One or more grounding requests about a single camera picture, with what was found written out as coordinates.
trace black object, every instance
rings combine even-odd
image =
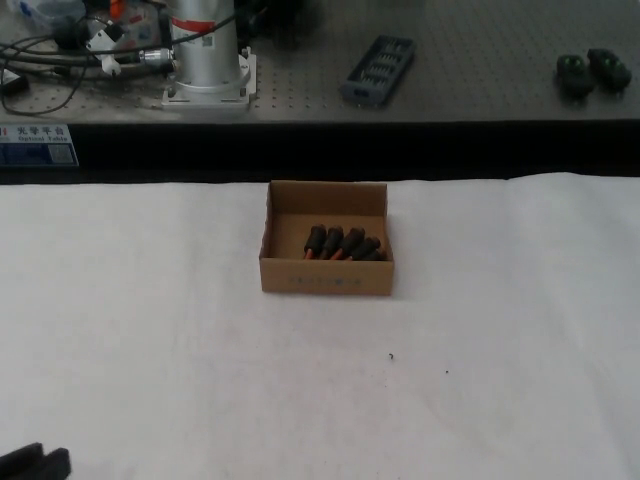
[[[44,454],[41,443],[33,443],[0,457],[2,480],[64,480],[71,475],[69,450],[58,448]]]
[[[584,60],[578,55],[558,58],[557,75],[563,92],[573,98],[586,97],[596,86]]]
[[[378,248],[380,248],[380,239],[378,237],[365,238],[364,242],[351,252],[351,258],[353,258],[354,261],[362,260]]]
[[[369,255],[362,258],[361,261],[362,262],[380,262],[382,261],[382,254],[378,250],[374,250]]]
[[[4,71],[2,82],[2,95],[5,97],[15,95],[29,88],[29,80],[27,80],[27,77],[18,75],[11,70]]]
[[[358,245],[364,240],[364,228],[352,228],[346,237],[340,242],[342,257],[346,258],[351,255]]]
[[[304,246],[304,252],[307,253],[311,250],[314,255],[320,254],[326,239],[327,229],[324,225],[315,225],[314,227],[311,227],[311,233],[307,239],[307,244]]]
[[[619,92],[631,83],[631,71],[611,50],[592,48],[587,56],[591,72],[605,87]]]
[[[379,36],[340,87],[345,100],[360,105],[381,105],[402,78],[416,52],[407,38]]]
[[[53,32],[53,40],[61,50],[80,50],[89,40],[89,26],[86,22],[69,23]]]
[[[331,227],[329,229],[329,232],[327,233],[327,239],[322,246],[320,260],[326,260],[331,257],[331,255],[336,253],[343,238],[344,230],[342,230],[342,227]]]

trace blue label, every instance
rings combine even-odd
[[[0,143],[0,167],[77,167],[69,143]]]

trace open cardboard box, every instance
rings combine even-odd
[[[380,239],[381,262],[303,260],[311,227],[363,227]],[[260,251],[265,292],[391,295],[393,251],[387,235],[387,186],[368,183],[274,181]]]

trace black cable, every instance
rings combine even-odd
[[[171,42],[171,46],[175,46],[175,45],[180,45],[181,43],[186,43],[186,42],[191,42],[193,40],[197,40],[198,38],[202,38],[206,35],[209,35],[211,33],[215,33],[217,30],[221,29],[222,27],[230,24],[231,22],[235,21],[236,17],[238,16],[238,12],[234,13],[233,15],[229,16],[228,18],[225,18],[224,20],[222,20],[220,23],[216,23],[213,27],[208,28],[206,30],[203,30],[202,32],[198,32],[198,33],[194,33],[193,35],[188,35],[186,37],[182,37],[179,38],[177,40],[173,40]],[[0,43],[0,47],[4,47],[5,49],[7,48],[11,48],[11,45],[7,45],[5,43]],[[120,50],[99,50],[99,51],[94,51],[91,52],[92,55],[125,55],[128,53],[138,53],[138,52],[142,52],[142,51],[148,51],[148,50],[158,50],[161,48],[165,48],[165,45],[151,45],[149,47],[139,47],[139,48],[125,48],[125,49],[120,49]],[[24,50],[22,53],[26,53],[29,55],[35,55],[35,56],[60,56],[62,54],[60,54],[60,52],[51,52],[51,51],[45,51],[45,52],[40,52],[40,51],[36,51],[36,50]],[[68,57],[74,57],[74,56],[84,56],[84,54],[79,53],[79,52],[68,52],[64,54],[65,56]],[[67,59],[60,59],[63,60],[65,62],[70,62],[70,60]],[[29,60],[19,60],[20,62],[23,63],[34,63],[34,64],[41,64],[41,65],[53,65],[52,63],[44,63],[44,62],[37,62],[37,61],[32,61],[31,59]]]
[[[77,28],[78,25],[80,24],[80,22],[82,22],[82,21],[86,21],[86,19],[83,17],[80,20],[78,20],[76,22],[76,24],[74,25],[74,29]],[[0,66],[0,87],[2,85],[4,85],[4,71],[9,66],[9,63],[11,62],[11,60],[15,60],[22,53],[23,50],[26,50],[27,48],[33,47],[33,46],[35,46],[35,45],[37,45],[39,43],[46,42],[47,40],[50,40],[50,38],[46,38],[46,37],[39,38],[38,40],[34,40],[33,43],[28,44],[26,47],[24,47],[24,49],[18,47],[18,45],[20,43],[23,43],[24,40],[18,40],[17,42],[15,42],[11,46],[11,48],[12,48],[12,50],[15,50],[16,53],[14,53],[14,55],[13,55],[13,57],[11,59],[5,60],[2,63],[2,65]],[[13,115],[22,115],[22,116],[30,116],[30,117],[38,116],[38,115],[47,115],[49,113],[54,113],[54,112],[57,112],[58,110],[62,110],[64,107],[66,107],[69,104],[69,102],[71,102],[71,100],[73,99],[73,96],[75,95],[75,93],[80,88],[80,85],[82,85],[82,82],[85,79],[85,75],[87,73],[87,68],[89,66],[90,58],[91,58],[90,53],[88,51],[85,52],[85,64],[84,64],[84,68],[82,69],[82,73],[80,74],[80,76],[76,80],[76,83],[74,84],[73,88],[71,89],[71,93],[69,93],[69,95],[64,100],[64,102],[62,102],[57,107],[49,108],[47,110],[42,110],[42,111],[39,111],[39,112],[23,112],[23,111],[20,111],[20,110],[16,110],[16,109],[14,109],[12,107],[9,107],[7,105],[6,97],[2,93],[2,88],[0,88],[0,102],[2,103],[2,108],[4,108],[6,112],[11,113]]]

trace white tablecloth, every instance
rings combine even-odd
[[[0,452],[67,447],[83,480],[640,478],[640,179],[391,184],[391,298],[263,294],[265,198],[0,188]]]

